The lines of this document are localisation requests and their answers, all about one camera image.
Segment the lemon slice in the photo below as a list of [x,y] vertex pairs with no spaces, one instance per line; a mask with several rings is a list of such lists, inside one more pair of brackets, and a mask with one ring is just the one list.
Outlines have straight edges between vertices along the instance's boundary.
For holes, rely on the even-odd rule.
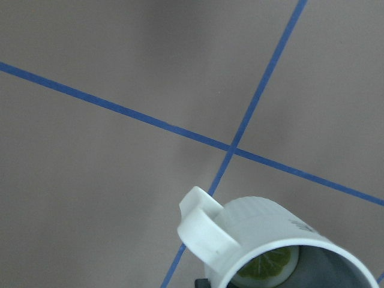
[[239,288],[273,288],[288,279],[298,260],[298,246],[267,251],[245,264],[231,283]]

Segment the blue painter's tape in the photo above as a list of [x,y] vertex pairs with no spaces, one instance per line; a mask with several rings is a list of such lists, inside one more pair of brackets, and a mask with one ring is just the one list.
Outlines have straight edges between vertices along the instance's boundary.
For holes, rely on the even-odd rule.
[[253,98],[251,100],[251,103],[249,104],[248,106],[248,109],[247,111],[245,112],[245,115],[240,123],[240,126],[232,140],[232,143],[229,147],[229,150],[227,151],[227,154],[211,184],[211,187],[209,188],[208,190],[208,194],[213,196],[219,183],[220,183],[220,180],[221,180],[221,177],[224,175],[228,165],[229,165],[229,162],[231,161],[232,159],[232,156],[233,154],[235,153],[235,150],[237,148],[237,146],[239,145],[239,142],[242,138],[242,136],[244,135],[244,132],[245,132],[245,129],[247,129],[247,126],[250,122],[250,119],[257,107],[257,104],[259,103],[259,100],[261,98],[261,95],[263,94],[263,91],[265,89],[265,87],[267,86],[268,84],[268,81],[269,79],[271,78],[271,75],[273,73],[273,71],[275,70],[275,67],[277,65],[277,62],[288,42],[288,39],[289,39],[289,36],[291,35],[298,19],[299,19],[299,16],[301,15],[305,5],[307,3],[307,0],[300,0],[298,2],[298,4],[296,5],[292,15],[291,15],[291,18],[289,19],[288,21],[288,24],[275,48],[275,51],[274,53],[272,54],[272,57],[271,57],[271,60],[269,61],[268,63],[268,66],[267,68],[265,69],[265,72],[263,74],[263,77],[256,89],[256,92],[254,93],[253,95]]
[[381,281],[384,279],[384,272],[378,277],[377,283],[380,284]]
[[185,251],[185,248],[186,246],[183,244],[181,244],[180,248],[179,248],[179,251],[177,252],[169,270],[168,270],[168,273],[167,275],[165,276],[164,280],[163,280],[163,283],[161,284],[160,288],[166,288],[169,284],[169,281],[171,280],[172,278],[172,275],[173,273],[175,272],[179,262],[180,262],[180,259],[181,259],[181,256],[182,254],[184,253]]
[[187,130],[187,129],[184,129],[184,128],[181,128],[178,126],[168,124],[167,122],[164,122],[162,120],[159,120],[159,119],[156,119],[154,117],[148,116],[146,114],[140,113],[138,111],[126,108],[124,106],[115,104],[113,102],[104,100],[102,98],[93,96],[89,93],[82,92],[80,90],[71,88],[69,86],[65,86],[65,85],[60,84],[58,82],[49,80],[47,78],[38,76],[36,74],[27,72],[27,71],[22,70],[22,69],[16,68],[16,67],[8,65],[6,63],[0,62],[0,71],[3,71],[3,72],[6,72],[8,74],[17,76],[19,78],[31,81],[31,82],[39,84],[41,86],[45,86],[47,88],[56,90],[58,92],[65,93],[69,96],[81,99],[83,101],[92,103],[94,105],[97,105],[97,106],[100,106],[100,107],[103,107],[106,109],[109,109],[109,110],[114,111],[114,112],[123,114],[125,116],[134,118],[136,120],[151,124],[153,126],[162,128],[164,130],[173,132],[175,134],[182,135],[184,137],[187,137],[187,138],[193,139],[195,141],[207,144],[209,146],[218,148],[220,150],[227,151],[229,149],[229,145],[225,144],[223,142],[214,140],[212,138],[208,138],[206,136],[203,136],[201,134],[197,134],[195,132],[192,132],[190,130]]
[[287,166],[287,165],[281,164],[281,163],[279,163],[279,162],[276,162],[276,161],[273,161],[273,160],[264,158],[264,157],[262,157],[262,156],[259,156],[259,155],[250,153],[250,152],[248,152],[248,151],[241,150],[241,149],[237,149],[236,152],[235,152],[235,154],[238,155],[238,156],[247,158],[247,159],[249,159],[249,160],[253,160],[253,161],[256,161],[256,162],[258,162],[258,163],[262,163],[262,164],[264,164],[264,165],[273,167],[273,168],[275,168],[275,169],[278,169],[278,170],[281,170],[281,171],[285,171],[285,172],[290,173],[290,174],[293,174],[293,175],[295,175],[295,176],[298,176],[298,177],[301,177],[301,178],[304,178],[304,179],[313,181],[313,182],[315,182],[315,183],[318,183],[318,184],[327,186],[327,187],[329,187],[329,188],[333,188],[333,189],[335,189],[335,190],[338,190],[338,191],[347,193],[347,194],[349,194],[349,195],[353,195],[353,196],[355,196],[355,197],[364,199],[364,200],[366,200],[366,201],[369,201],[369,202],[372,202],[372,203],[375,203],[375,204],[379,204],[379,205],[381,205],[381,206],[384,206],[384,200],[383,200],[383,199],[376,198],[376,197],[374,197],[374,196],[371,196],[371,195],[365,194],[365,193],[363,193],[363,192],[360,192],[360,191],[357,191],[357,190],[348,188],[348,187],[346,187],[346,186],[343,186],[343,185],[337,184],[337,183],[335,183],[335,182],[326,180],[326,179],[324,179],[324,178],[321,178],[321,177],[312,175],[312,174],[310,174],[310,173],[301,171],[301,170],[299,170],[299,169],[292,168],[292,167],[289,167],[289,166]]

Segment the mug handle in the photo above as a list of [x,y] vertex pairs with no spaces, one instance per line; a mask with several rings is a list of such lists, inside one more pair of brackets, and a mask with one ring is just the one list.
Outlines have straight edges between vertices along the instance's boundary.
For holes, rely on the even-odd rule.
[[240,249],[240,244],[212,219],[224,209],[199,187],[193,187],[180,202],[181,223],[178,234],[201,261],[218,271],[223,255]]

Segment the floor tile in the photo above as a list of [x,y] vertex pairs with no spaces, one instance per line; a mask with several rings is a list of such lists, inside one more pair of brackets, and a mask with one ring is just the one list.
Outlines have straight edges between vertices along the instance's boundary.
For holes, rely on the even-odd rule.
[[230,143],[294,5],[6,1],[2,61]]
[[156,287],[224,152],[0,75],[2,287]]
[[384,199],[383,12],[310,1],[239,147]]

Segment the dark object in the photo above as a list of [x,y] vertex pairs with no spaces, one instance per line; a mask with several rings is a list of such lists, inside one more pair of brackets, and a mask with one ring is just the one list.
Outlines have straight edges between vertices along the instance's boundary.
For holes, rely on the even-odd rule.
[[[194,281],[194,288],[211,288],[211,284],[209,283],[208,279],[196,279]],[[227,288],[237,288],[232,283],[229,283]]]
[[208,279],[196,279],[194,281],[194,288],[211,288]]

